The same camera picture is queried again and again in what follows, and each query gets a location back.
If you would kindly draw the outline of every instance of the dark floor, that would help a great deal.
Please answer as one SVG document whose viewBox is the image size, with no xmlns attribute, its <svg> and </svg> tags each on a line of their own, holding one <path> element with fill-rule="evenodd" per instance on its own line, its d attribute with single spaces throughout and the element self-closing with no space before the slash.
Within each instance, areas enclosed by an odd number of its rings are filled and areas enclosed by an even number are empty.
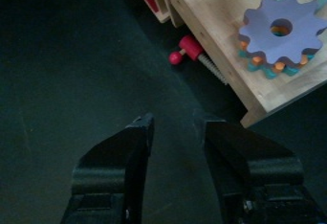
<svg viewBox="0 0 327 224">
<path fill-rule="evenodd" d="M 193 113 L 246 113 L 201 64 L 167 56 L 187 27 L 161 24 L 142 0 L 0 0 L 0 223 L 61 222 L 75 163 L 151 111 L 157 135 L 143 223 L 219 223 Z M 298 153 L 327 212 L 327 86 L 253 130 Z"/>
</svg>

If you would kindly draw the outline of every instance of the red toy piece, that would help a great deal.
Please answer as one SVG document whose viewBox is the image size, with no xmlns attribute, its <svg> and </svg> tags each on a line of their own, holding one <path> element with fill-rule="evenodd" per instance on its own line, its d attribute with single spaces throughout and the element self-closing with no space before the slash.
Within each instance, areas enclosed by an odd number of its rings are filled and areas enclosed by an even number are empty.
<svg viewBox="0 0 327 224">
<path fill-rule="evenodd" d="M 187 54 L 190 58 L 197 61 L 199 55 L 205 52 L 197 39 L 187 35 L 179 42 L 181 52 L 173 52 L 169 57 L 169 61 L 173 65 L 178 65 L 183 60 L 183 55 Z"/>
<path fill-rule="evenodd" d="M 169 56 L 169 61 L 171 65 L 178 65 L 183 60 L 183 55 L 187 54 L 194 61 L 199 60 L 202 62 L 202 64 L 209 68 L 209 70 L 219 78 L 223 84 L 227 85 L 227 80 L 219 68 L 213 63 L 210 57 L 205 54 L 205 50 L 199 42 L 191 35 L 187 35 L 182 38 L 179 42 L 179 47 L 182 48 L 182 50 L 179 52 L 173 52 Z"/>
</svg>

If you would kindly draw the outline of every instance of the red peg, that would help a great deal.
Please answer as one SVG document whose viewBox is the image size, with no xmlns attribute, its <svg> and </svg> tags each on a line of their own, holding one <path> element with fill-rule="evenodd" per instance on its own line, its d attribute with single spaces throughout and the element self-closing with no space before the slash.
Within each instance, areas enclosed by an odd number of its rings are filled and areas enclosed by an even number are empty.
<svg viewBox="0 0 327 224">
<path fill-rule="evenodd" d="M 169 57 L 169 61 L 173 65 L 178 65 L 182 62 L 185 54 L 187 54 L 190 58 L 197 61 L 199 55 L 205 52 L 199 42 L 191 35 L 182 38 L 179 47 L 182 48 L 181 52 L 171 53 Z"/>
</svg>

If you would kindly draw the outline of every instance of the gear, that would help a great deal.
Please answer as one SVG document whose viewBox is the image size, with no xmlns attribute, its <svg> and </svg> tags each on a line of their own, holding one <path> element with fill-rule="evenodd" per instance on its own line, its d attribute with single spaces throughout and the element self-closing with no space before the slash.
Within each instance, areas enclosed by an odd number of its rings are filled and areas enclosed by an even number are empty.
<svg viewBox="0 0 327 224">
<path fill-rule="evenodd" d="M 299 4 L 297 0 L 262 0 L 257 10 L 247 10 L 239 39 L 250 56 L 261 57 L 269 66 L 277 62 L 299 66 L 303 55 L 314 55 L 322 48 L 317 36 L 327 28 L 327 21 L 314 15 L 317 7 L 315 1 Z"/>
</svg>

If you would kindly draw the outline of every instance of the wooden toy board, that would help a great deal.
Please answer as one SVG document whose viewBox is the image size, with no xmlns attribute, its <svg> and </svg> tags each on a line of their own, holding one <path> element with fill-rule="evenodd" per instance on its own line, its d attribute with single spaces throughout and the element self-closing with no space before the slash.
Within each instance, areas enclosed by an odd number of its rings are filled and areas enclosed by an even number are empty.
<svg viewBox="0 0 327 224">
<path fill-rule="evenodd" d="M 239 28 L 246 9 L 257 9 L 261 0 L 170 0 L 191 28 L 206 52 L 223 72 L 231 88 L 249 109 L 242 125 L 253 125 L 309 94 L 327 81 L 327 31 L 319 36 L 325 45 L 314 60 L 290 77 L 267 79 L 262 70 L 251 73 L 239 57 Z M 317 14 L 327 19 L 327 7 Z"/>
</svg>

